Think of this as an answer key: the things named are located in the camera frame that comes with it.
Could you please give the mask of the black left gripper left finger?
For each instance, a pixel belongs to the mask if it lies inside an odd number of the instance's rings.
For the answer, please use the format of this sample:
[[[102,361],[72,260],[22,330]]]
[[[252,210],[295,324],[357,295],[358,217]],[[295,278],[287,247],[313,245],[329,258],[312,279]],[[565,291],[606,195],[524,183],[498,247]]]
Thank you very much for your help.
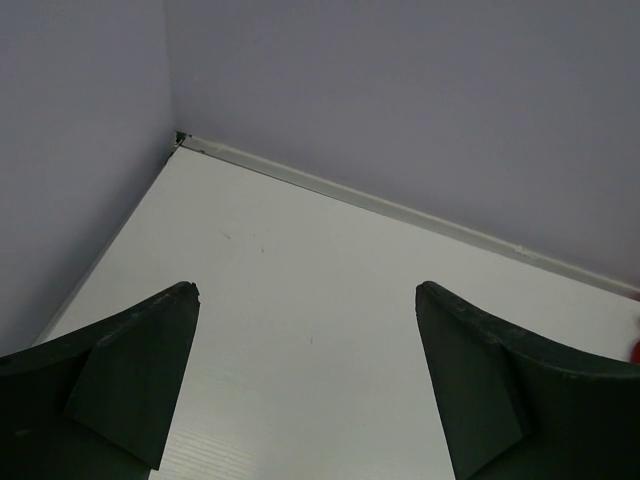
[[[4,479],[146,479],[196,333],[195,284],[1,359]]]

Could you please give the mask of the dark red t shirt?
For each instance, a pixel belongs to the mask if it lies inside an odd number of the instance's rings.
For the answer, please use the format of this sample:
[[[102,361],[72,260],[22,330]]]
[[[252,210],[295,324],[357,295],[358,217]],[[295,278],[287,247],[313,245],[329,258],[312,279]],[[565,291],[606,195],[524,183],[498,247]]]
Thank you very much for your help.
[[[637,365],[640,364],[640,341],[637,341],[633,346],[629,356],[629,362]]]

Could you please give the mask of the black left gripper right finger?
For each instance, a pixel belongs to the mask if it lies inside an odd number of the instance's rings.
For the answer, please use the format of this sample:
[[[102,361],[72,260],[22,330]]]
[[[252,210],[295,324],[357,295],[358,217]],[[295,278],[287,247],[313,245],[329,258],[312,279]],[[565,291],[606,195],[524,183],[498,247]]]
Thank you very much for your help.
[[[639,369],[547,339],[440,285],[415,311],[458,479],[635,479]]]

